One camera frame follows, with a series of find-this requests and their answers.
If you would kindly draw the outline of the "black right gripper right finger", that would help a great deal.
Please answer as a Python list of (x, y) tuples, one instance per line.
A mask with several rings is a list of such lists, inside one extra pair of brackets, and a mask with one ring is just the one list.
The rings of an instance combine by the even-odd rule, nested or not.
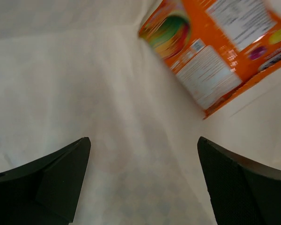
[(200, 137), (200, 164), (219, 225), (281, 225), (281, 170)]

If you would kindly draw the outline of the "checkered blue paper bag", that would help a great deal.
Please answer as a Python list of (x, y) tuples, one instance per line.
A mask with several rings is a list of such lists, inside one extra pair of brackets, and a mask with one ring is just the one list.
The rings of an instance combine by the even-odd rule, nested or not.
[(205, 119), (138, 38), (156, 4), (0, 0), (0, 172), (89, 137), (76, 225), (214, 225), (201, 136), (281, 170), (281, 68)]

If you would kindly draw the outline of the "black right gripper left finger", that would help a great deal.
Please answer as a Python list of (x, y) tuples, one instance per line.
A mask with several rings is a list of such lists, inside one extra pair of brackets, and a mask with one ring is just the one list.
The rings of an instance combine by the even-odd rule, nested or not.
[(0, 173), (0, 225), (68, 225), (74, 221), (91, 141), (83, 137)]

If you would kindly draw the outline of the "small orange white packet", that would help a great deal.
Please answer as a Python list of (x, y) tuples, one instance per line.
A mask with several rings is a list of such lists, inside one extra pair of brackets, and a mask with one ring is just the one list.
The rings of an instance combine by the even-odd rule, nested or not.
[(206, 117), (281, 68), (281, 16), (267, 0), (163, 0), (138, 35)]

